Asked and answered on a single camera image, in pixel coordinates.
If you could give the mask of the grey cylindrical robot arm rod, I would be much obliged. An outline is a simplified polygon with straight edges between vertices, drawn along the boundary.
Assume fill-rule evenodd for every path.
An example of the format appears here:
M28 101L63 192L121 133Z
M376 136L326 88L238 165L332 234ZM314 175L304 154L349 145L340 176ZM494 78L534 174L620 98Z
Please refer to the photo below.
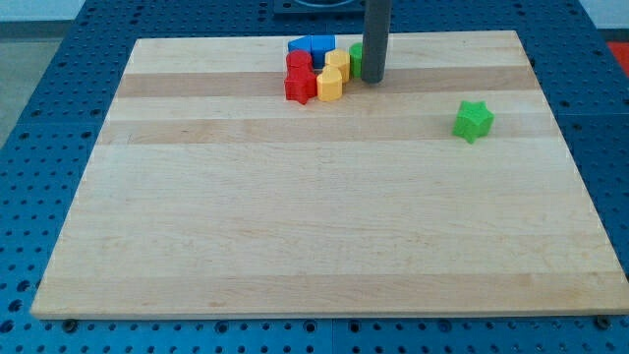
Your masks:
M361 79L368 84L383 80L392 0L367 0L364 13Z

